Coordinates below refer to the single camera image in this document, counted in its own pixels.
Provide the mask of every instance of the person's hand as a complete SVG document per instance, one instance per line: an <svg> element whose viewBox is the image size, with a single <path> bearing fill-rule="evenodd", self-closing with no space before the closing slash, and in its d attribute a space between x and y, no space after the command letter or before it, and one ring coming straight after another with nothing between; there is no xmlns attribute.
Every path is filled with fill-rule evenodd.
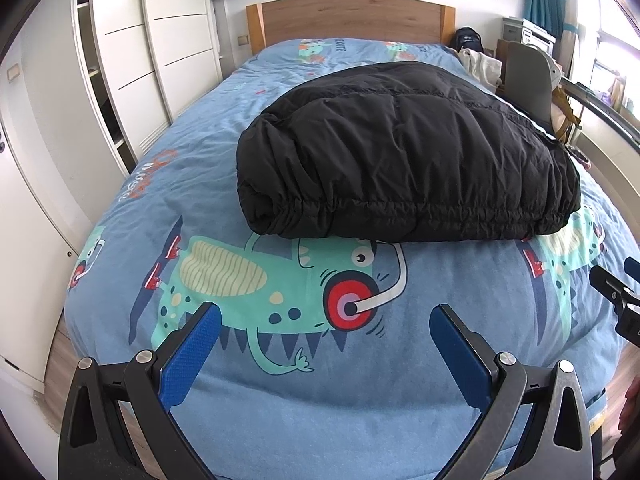
<svg viewBox="0 0 640 480"><path fill-rule="evenodd" d="M620 412L620 423L618 424L618 429L622 433L624 433L633 422L631 416L636 409L636 403L640 402L640 376L636 377L631 383L631 386L629 386L629 389L626 391L625 397L625 407L622 408Z"/></svg>

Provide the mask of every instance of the cartoon monster print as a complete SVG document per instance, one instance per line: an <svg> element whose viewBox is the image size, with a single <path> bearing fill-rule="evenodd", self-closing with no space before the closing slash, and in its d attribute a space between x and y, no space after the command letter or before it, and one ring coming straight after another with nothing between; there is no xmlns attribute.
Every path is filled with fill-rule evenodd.
<svg viewBox="0 0 640 480"><path fill-rule="evenodd" d="M409 46L405 43L396 43L395 41L385 42L386 48L391 53L391 61L415 61L414 54L408 51Z"/></svg>
<svg viewBox="0 0 640 480"><path fill-rule="evenodd" d="M78 260L76 261L76 268L69 280L68 288L70 290L74 288L80 282L80 279L94 266L98 255L104 247L104 239L102 238L103 231L104 226L98 225L94 228L91 234L89 234L89 237L78 256Z"/></svg>
<svg viewBox="0 0 640 480"><path fill-rule="evenodd" d="M594 260L604 251L605 233L598 222L595 211L583 204L572 213L567 225L557 233L534 238L542 248L542 259L533 249L533 243L523 240L519 243L523 256L532 273L532 284L538 308L538 342L546 325L546 300L542 286L542 275L551 276L556 297L558 298L562 337L568 340L572 328L571 275L573 270L593 266Z"/></svg>
<svg viewBox="0 0 640 480"><path fill-rule="evenodd" d="M324 56L322 51L326 46L330 46L326 41L320 40L302 40L298 48L300 59L307 63L322 63Z"/></svg>
<svg viewBox="0 0 640 480"><path fill-rule="evenodd" d="M312 356L327 332L332 332L338 348L343 350L346 333L369 323L377 306L399 296L406 284L399 244L395 246L402 276L391 289L379 294L372 277L376 243L369 240L292 240L292 257L288 259L255 251L260 238L257 234L251 235L244 248L194 236L188 248L181 251L177 233L174 227L164 248L173 247L166 252L165 260L178 258L168 281L160 277L164 264L159 260L141 290L141 296L150 296L157 288L162 290L152 347L157 348L169 332L184 325L202 302L212 301L222 312L223 348L229 330L234 329L241 351L248 346L255 363L271 375L313 371L302 347L295 353L293 364L271 361L266 351L274 334L281 336L289 359L302 333L306 334ZM140 306L134 306L133 331L141 312Z"/></svg>

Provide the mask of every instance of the wooden headboard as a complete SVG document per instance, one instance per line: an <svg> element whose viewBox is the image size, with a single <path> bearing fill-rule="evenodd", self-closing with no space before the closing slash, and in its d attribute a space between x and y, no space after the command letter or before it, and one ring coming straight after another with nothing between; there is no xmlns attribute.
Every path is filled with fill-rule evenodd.
<svg viewBox="0 0 640 480"><path fill-rule="evenodd" d="M251 50L301 38L449 44L456 9L420 0L275 0L246 8Z"/></svg>

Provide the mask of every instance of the bed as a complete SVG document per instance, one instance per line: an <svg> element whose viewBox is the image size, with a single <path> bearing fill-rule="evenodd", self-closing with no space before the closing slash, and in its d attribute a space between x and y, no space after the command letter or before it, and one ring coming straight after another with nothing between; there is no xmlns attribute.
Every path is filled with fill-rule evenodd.
<svg viewBox="0 0 640 480"><path fill-rule="evenodd" d="M293 86L418 60L482 88L435 44L452 34L454 9L281 0L247 15L255 55L155 143L80 254L65 304L78 355L130 360L201 302L218 304L220 339L172 414L210 470L234 480L433 478L478 416L431 341L439 303L524 364L569 359L592 428L601 424L622 341L588 270L598 263L623 276L624 258L640 254L578 164L581 208L559 233L529 240L286 240L253 234L242 216L238 136ZM345 314L345 302L373 296L377 309ZM513 452L524 411L496 469Z"/></svg>

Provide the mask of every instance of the open shelf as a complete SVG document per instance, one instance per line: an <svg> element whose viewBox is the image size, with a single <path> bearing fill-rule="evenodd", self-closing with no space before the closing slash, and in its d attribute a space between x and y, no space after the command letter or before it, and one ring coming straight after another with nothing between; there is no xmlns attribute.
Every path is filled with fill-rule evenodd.
<svg viewBox="0 0 640 480"><path fill-rule="evenodd" d="M82 50L84 51L84 61L87 66L89 81L94 91L95 100L100 108L100 114L111 137L111 142L118 152L124 166L129 173L135 168L136 163L129 151L129 147L124 140L124 135L120 123L111 105L109 93L102 78L100 62L95 46L94 31L91 19L91 6L89 0L77 0L78 2L78 26L80 29L80 39Z"/></svg>

